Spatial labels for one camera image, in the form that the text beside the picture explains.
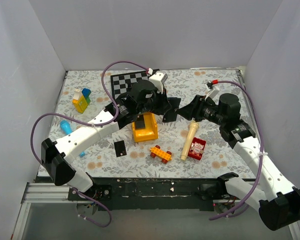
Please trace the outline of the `black leather card holder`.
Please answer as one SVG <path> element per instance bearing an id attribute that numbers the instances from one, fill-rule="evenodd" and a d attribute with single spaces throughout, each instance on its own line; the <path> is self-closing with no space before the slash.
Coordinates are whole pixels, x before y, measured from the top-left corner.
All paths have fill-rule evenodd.
<path id="1" fill-rule="evenodd" d="M 163 115 L 162 122 L 163 123 L 171 123 L 177 120 L 178 109 L 180 106 L 181 98 L 178 97 L 168 97 L 168 102 L 171 105 L 171 108 Z"/>

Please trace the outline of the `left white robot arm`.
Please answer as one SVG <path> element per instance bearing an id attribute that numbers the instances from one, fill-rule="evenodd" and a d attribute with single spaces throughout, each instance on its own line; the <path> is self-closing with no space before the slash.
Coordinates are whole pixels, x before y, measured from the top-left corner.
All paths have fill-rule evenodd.
<path id="1" fill-rule="evenodd" d="M 85 200 L 96 196 L 92 178 L 72 162 L 99 140 L 135 122 L 139 115 L 164 115 L 172 108 L 167 91 L 160 80 L 141 80 L 129 92 L 121 94 L 107 105 L 94 119 L 72 133 L 41 143 L 41 162 L 56 186 L 69 185 L 79 190 Z"/>

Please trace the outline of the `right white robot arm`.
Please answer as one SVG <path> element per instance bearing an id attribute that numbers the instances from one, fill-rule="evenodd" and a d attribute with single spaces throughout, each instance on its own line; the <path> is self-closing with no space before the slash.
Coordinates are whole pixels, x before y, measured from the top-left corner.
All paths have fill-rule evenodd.
<path id="1" fill-rule="evenodd" d="M 239 98 L 231 93 L 219 97 L 218 104 L 207 96 L 196 95 L 177 113 L 187 120 L 207 120 L 219 126 L 221 137 L 244 160 L 255 175 L 249 185 L 231 172 L 218 177 L 217 195 L 231 195 L 255 209 L 265 226 L 278 230 L 300 220 L 300 188 L 295 187 L 275 166 L 254 130 L 241 119 Z"/>

